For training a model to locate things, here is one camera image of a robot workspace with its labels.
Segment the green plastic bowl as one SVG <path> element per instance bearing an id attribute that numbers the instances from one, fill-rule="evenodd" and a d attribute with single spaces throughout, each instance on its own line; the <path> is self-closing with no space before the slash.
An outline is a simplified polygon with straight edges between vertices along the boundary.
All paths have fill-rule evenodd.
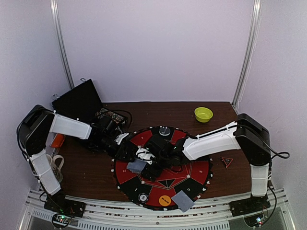
<path id="1" fill-rule="evenodd" d="M 201 123 L 209 122 L 213 117 L 213 112 L 206 107 L 198 107 L 194 110 L 195 118 Z"/>

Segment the red black triangle token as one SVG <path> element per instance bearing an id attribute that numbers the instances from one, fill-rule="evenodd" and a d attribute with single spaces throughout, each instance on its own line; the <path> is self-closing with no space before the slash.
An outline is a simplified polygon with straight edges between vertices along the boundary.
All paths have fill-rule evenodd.
<path id="1" fill-rule="evenodd" d="M 221 157 L 221 161 L 224 163 L 225 167 L 228 169 L 233 162 L 233 158 Z"/>

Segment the round red black poker mat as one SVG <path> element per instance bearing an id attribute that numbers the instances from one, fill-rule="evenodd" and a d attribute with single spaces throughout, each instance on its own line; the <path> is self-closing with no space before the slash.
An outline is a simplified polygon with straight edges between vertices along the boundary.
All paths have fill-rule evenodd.
<path id="1" fill-rule="evenodd" d="M 199 161 L 192 161 L 182 166 L 175 166 L 171 169 L 163 169 L 161 175 L 150 181 L 141 174 L 132 173 L 127 169 L 127 162 L 113 160 L 112 173 L 115 177 L 117 187 L 128 199 L 151 210 L 175 210 L 178 206 L 171 201 L 167 207 L 159 204 L 159 197 L 168 195 L 170 198 L 178 192 L 183 191 L 194 202 L 206 191 L 210 179 L 213 177 L 211 171 L 212 163 L 209 157 Z M 138 195 L 146 193 L 149 197 L 146 203 L 138 201 Z"/>

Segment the right aluminium corner post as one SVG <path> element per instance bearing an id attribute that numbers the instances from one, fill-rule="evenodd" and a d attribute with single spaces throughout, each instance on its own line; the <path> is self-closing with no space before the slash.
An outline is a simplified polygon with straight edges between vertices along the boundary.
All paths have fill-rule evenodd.
<path id="1" fill-rule="evenodd" d="M 235 109 L 237 113 L 239 111 L 239 104 L 242 100 L 244 90 L 246 87 L 246 83 L 248 80 L 250 67 L 251 67 L 252 54 L 255 50 L 255 46 L 257 42 L 259 26 L 260 26 L 261 7 L 262 7 L 262 0 L 254 0 L 246 51 L 245 51 L 243 64 L 242 64 L 242 68 L 240 71 L 235 95 L 232 101 L 232 107 Z"/>

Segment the white ceramic mug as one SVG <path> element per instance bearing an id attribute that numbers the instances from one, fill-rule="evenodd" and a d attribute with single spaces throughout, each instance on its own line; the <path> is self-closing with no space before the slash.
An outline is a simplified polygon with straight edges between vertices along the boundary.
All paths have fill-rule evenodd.
<path id="1" fill-rule="evenodd" d="M 49 165 L 56 177 L 56 179 L 58 180 L 59 183 L 62 182 L 63 180 L 63 175 L 61 173 L 61 168 L 63 167 L 64 165 L 64 158 L 63 156 L 61 155 L 56 155 L 54 157 L 51 157 L 50 155 L 47 155 L 47 159 L 48 159 L 48 162 L 49 162 Z M 56 160 L 60 159 L 60 164 L 59 166 L 56 165 Z"/>

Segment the left aluminium corner post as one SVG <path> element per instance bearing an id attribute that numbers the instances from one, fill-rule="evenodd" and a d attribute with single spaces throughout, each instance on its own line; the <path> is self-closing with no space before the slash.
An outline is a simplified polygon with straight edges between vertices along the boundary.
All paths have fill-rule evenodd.
<path id="1" fill-rule="evenodd" d="M 50 6 L 51 6 L 51 13 L 54 21 L 54 27 L 56 31 L 56 36 L 58 40 L 58 45 L 59 45 L 59 51 L 60 51 L 60 58 L 63 64 L 65 76 L 68 82 L 68 86 L 70 89 L 73 89 L 74 82 L 72 79 L 71 75 L 71 70 L 69 67 L 69 62 L 67 58 L 67 52 L 65 49 L 65 44 L 64 44 L 64 39 L 63 39 L 63 34 L 62 34 L 62 29 L 61 29 L 61 23 L 60 23 L 60 16 L 59 16 L 59 9 L 58 9 L 58 1 L 57 0 L 51 0 L 50 1 Z"/>

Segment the dealt blue-backed playing cards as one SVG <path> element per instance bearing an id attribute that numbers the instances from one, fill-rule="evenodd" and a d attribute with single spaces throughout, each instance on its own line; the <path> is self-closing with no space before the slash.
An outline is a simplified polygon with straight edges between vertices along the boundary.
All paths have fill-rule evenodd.
<path id="1" fill-rule="evenodd" d="M 186 193 L 183 191 L 180 191 L 176 195 L 171 197 L 171 200 L 178 206 L 178 208 L 182 212 L 187 212 L 194 206 L 194 201 L 190 199 L 190 197 L 187 196 Z"/>

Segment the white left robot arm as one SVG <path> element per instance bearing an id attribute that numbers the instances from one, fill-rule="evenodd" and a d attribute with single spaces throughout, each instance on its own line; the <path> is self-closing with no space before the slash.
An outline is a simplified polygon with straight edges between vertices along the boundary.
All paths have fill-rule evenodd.
<path id="1" fill-rule="evenodd" d="M 42 105 L 35 105 L 17 127 L 17 141 L 34 176 L 51 196 L 51 206 L 59 213 L 69 209 L 69 202 L 59 195 L 61 184 L 47 158 L 50 136 L 57 134 L 77 138 L 87 147 L 106 151 L 112 158 L 121 161 L 133 161 L 139 149 L 128 140 L 130 133 L 119 133 L 109 118 L 85 122 L 58 114 Z"/>

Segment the aluminium corner post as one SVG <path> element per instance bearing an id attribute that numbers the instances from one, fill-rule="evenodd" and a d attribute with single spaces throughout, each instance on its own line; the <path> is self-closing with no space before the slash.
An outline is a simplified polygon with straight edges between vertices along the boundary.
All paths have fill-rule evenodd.
<path id="1" fill-rule="evenodd" d="M 64 39 L 63 39 L 63 34 L 62 34 L 62 29 L 61 29 L 61 23 L 60 23 L 60 16 L 59 16 L 59 9 L 58 9 L 58 1 L 57 0 L 51 0 L 50 1 L 50 6 L 51 6 L 51 13 L 54 21 L 54 27 L 56 31 L 56 36 L 58 40 L 58 45 L 59 45 L 59 51 L 60 51 L 60 58 L 63 64 L 65 76 L 68 82 L 68 86 L 70 89 L 73 89 L 74 82 L 72 79 L 71 75 L 71 70 L 69 67 L 69 62 L 67 58 L 67 52 L 65 49 L 65 44 L 64 44 Z"/>
<path id="2" fill-rule="evenodd" d="M 243 64 L 242 64 L 242 68 L 240 71 L 235 95 L 232 101 L 232 107 L 235 109 L 237 113 L 239 111 L 239 104 L 242 100 L 244 90 L 246 87 L 246 83 L 248 80 L 250 67 L 251 67 L 252 54 L 255 50 L 255 46 L 257 42 L 259 26 L 260 26 L 261 7 L 262 7 L 262 0 L 254 0 L 246 51 L 245 51 Z"/>

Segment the aluminium front rail frame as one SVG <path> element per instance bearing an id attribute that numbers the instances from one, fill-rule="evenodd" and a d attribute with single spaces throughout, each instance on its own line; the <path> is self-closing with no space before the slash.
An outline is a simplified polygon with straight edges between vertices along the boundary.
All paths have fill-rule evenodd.
<path id="1" fill-rule="evenodd" d="M 249 198 L 247 188 L 217 190 L 215 184 L 195 202 L 195 206 L 183 213 L 180 210 L 153 211 L 127 201 L 122 193 L 115 189 L 106 196 L 109 200 L 88 199 L 68 195 L 67 198 L 86 204 L 84 216 L 74 218 L 64 230 L 299 230 L 294 212 L 283 188 L 274 190 L 277 205 L 274 213 L 260 228 L 250 227 L 245 220 L 260 213 L 270 216 L 274 208 L 275 197 L 268 191 L 272 206 L 264 211 L 245 216 L 232 215 L 229 203 Z M 54 212 L 44 209 L 40 188 L 31 189 L 26 197 L 17 230 L 56 230 L 51 224 Z"/>

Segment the black poker chip case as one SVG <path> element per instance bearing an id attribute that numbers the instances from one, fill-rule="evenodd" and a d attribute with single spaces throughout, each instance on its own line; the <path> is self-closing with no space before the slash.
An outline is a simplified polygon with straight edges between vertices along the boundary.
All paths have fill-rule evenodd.
<path id="1" fill-rule="evenodd" d="M 103 107 L 91 79 L 55 99 L 52 106 L 58 114 L 99 127 L 110 135 L 128 122 L 126 116 Z"/>

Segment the grey playing card deck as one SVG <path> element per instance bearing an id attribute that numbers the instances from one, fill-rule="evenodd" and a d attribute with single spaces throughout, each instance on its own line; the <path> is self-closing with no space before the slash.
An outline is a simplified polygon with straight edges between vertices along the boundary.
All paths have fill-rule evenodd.
<path id="1" fill-rule="evenodd" d="M 146 161 L 135 159 L 134 162 L 128 163 L 127 169 L 130 170 L 132 173 L 141 173 L 142 170 L 145 168 L 146 164 Z"/>

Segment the black poker chip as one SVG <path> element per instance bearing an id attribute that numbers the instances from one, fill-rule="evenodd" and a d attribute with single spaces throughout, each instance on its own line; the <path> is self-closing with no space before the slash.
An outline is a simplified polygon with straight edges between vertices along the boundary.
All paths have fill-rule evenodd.
<path id="1" fill-rule="evenodd" d="M 149 197 L 146 193 L 140 193 L 138 195 L 138 201 L 141 203 L 146 203 L 148 201 Z"/>

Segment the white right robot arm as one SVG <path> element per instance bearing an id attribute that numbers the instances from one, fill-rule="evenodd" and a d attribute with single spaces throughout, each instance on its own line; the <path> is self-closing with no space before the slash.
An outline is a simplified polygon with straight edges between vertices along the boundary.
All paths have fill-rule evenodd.
<path id="1" fill-rule="evenodd" d="M 269 131 L 251 116 L 242 113 L 222 128 L 179 139 L 175 145 L 153 135 L 135 156 L 162 168 L 182 165 L 201 157 L 228 150 L 242 150 L 251 167 L 251 194 L 246 200 L 249 211 L 257 211 L 267 194 L 271 162 Z"/>

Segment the orange big blind button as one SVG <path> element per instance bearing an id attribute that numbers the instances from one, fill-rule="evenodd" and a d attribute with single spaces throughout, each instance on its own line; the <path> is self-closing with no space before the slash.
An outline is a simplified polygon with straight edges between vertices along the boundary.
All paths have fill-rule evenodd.
<path id="1" fill-rule="evenodd" d="M 159 204 L 163 207 L 167 207 L 171 204 L 171 198 L 168 195 L 162 195 L 158 199 Z"/>

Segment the orange plastic bowl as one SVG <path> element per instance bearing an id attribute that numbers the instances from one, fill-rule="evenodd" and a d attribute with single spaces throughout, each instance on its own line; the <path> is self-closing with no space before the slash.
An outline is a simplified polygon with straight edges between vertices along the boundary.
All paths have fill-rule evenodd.
<path id="1" fill-rule="evenodd" d="M 64 143 L 65 136 L 63 134 L 57 133 L 52 140 L 50 147 L 51 148 L 60 148 Z"/>

